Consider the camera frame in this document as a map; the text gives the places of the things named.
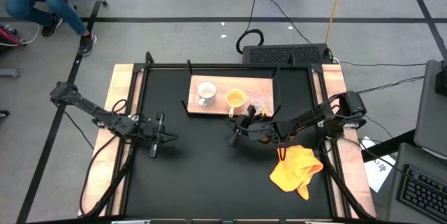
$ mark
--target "table leg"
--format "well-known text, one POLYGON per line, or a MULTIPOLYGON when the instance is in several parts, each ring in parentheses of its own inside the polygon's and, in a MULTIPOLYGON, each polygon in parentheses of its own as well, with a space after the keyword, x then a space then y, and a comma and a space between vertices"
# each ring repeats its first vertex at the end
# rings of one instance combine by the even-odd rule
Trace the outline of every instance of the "table leg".
POLYGON ((362 150, 363 162, 368 162, 376 159, 368 152, 373 153, 378 157, 382 157, 387 154, 392 154, 393 152, 399 150, 399 145, 401 143, 408 143, 414 145, 414 132, 415 130, 410 130, 404 134, 392 138, 391 140, 387 140, 380 144, 376 144, 370 148, 367 148, 366 149, 367 151, 362 150))

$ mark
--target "white mug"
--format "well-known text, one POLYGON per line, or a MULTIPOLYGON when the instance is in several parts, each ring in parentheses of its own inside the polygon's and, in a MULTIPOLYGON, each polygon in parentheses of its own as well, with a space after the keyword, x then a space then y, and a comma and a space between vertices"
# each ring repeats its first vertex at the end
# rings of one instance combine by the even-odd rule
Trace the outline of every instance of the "white mug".
POLYGON ((200 106, 213 105, 216 101, 217 87, 213 82, 201 82, 197 87, 197 93, 200 97, 198 101, 200 106))

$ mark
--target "wooden cutting board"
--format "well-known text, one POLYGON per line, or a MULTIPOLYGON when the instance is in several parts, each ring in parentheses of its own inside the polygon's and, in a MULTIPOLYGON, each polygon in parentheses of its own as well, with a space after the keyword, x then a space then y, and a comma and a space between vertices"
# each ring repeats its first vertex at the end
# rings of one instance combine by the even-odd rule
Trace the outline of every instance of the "wooden cutting board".
POLYGON ((244 115, 250 104, 249 97, 259 92, 265 97, 265 113, 271 117, 274 113, 273 103, 273 80, 271 78, 252 78, 252 77, 217 77, 192 75, 191 85, 189 87, 188 112, 201 114, 228 114, 228 108, 225 101, 227 91, 231 89, 241 89, 247 97, 243 109, 235 114, 244 115), (200 106, 198 101, 200 97, 197 93, 197 87, 200 83, 210 81, 217 87, 216 102, 210 106, 200 106))

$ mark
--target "keyboard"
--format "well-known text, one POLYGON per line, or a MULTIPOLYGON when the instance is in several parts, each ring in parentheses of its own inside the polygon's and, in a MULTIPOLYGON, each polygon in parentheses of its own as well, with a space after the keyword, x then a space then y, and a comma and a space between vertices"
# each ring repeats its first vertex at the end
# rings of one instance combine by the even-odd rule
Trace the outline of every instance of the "keyboard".
POLYGON ((251 64, 287 64, 294 55, 296 64, 321 64, 320 49, 317 46, 300 47, 259 47, 249 50, 251 64))
POLYGON ((412 165, 406 165, 397 200, 442 223, 447 222, 447 183, 412 165))

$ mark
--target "white paper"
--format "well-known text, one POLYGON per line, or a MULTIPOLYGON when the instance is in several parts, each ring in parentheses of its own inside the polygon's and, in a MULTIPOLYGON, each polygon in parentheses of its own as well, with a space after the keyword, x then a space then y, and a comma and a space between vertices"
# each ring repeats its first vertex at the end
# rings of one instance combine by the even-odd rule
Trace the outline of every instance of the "white paper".
MULTIPOLYGON (((376 143, 365 137, 362 140, 363 145, 366 148, 374 146, 376 143)), ((382 159, 388 161, 391 165, 394 165, 396 161, 389 155, 381 157, 382 159)), ((385 163, 383 160, 376 159, 365 163, 366 175, 368 176, 369 187, 376 193, 379 192, 380 187, 385 182, 386 177, 390 174, 393 167, 385 163)))

